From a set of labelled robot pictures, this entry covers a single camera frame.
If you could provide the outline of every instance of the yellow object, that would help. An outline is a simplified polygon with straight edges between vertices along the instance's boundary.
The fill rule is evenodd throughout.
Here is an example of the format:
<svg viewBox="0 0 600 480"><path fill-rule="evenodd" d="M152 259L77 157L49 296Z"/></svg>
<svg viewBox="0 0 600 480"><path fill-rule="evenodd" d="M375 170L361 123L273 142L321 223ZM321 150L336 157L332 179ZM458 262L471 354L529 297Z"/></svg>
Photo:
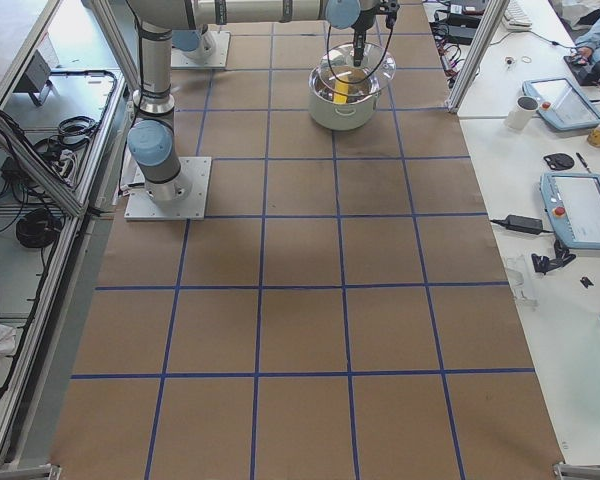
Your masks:
<svg viewBox="0 0 600 480"><path fill-rule="evenodd" d="M344 105L347 103L347 97L349 96L349 85L341 82L336 78L335 91L333 92L333 103L338 105Z"/></svg>

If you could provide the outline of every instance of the blue-framed tablet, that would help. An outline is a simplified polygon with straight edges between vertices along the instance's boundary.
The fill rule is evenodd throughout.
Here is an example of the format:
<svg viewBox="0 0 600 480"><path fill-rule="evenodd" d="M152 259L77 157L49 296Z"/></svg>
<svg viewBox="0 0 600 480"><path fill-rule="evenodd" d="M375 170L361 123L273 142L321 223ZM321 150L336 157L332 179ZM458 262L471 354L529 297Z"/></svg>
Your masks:
<svg viewBox="0 0 600 480"><path fill-rule="evenodd" d="M551 103L547 110L539 108L538 114L557 130L579 130L600 124L600 112L570 78L527 80L522 91L537 98L540 104Z"/></svg>
<svg viewBox="0 0 600 480"><path fill-rule="evenodd" d="M540 193L553 231L566 247L600 250L600 175L545 173Z"/></svg>

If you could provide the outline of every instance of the pot handle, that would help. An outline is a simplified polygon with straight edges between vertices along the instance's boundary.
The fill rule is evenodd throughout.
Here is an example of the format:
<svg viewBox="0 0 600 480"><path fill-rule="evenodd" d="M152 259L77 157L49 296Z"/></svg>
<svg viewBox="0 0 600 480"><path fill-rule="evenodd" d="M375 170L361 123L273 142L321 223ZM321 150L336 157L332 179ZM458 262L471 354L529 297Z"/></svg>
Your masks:
<svg viewBox="0 0 600 480"><path fill-rule="evenodd" d="M351 110L340 110L339 108L336 108L335 112L341 117L350 117L356 113L356 109L352 108Z"/></svg>

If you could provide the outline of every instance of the glass lid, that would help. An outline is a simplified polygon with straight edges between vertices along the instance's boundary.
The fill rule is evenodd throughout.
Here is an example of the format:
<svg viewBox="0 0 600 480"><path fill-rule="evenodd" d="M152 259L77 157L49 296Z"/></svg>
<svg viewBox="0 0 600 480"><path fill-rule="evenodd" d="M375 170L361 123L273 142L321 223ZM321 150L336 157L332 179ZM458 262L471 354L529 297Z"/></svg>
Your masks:
<svg viewBox="0 0 600 480"><path fill-rule="evenodd" d="M389 85L395 72L393 56L389 52L385 55L384 48L373 43L365 44L359 67L353 66L352 43L329 50L318 66L318 75L325 86L348 97L364 97L382 90Z"/></svg>

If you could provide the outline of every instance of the blue joint cap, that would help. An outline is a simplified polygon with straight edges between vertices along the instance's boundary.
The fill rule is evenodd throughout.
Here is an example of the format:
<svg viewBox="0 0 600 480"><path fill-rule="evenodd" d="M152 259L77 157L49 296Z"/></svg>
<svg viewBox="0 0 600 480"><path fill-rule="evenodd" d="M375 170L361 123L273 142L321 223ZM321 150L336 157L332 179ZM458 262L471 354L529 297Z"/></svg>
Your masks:
<svg viewBox="0 0 600 480"><path fill-rule="evenodd" d="M144 120L129 130L127 146L136 162L155 167L169 158L173 148L173 135L160 122Z"/></svg>
<svg viewBox="0 0 600 480"><path fill-rule="evenodd" d="M325 18L333 28L344 30L356 23L360 16L359 0L329 0Z"/></svg>
<svg viewBox="0 0 600 480"><path fill-rule="evenodd" d="M171 42L178 50L193 52L200 46L200 32L198 30L174 30Z"/></svg>

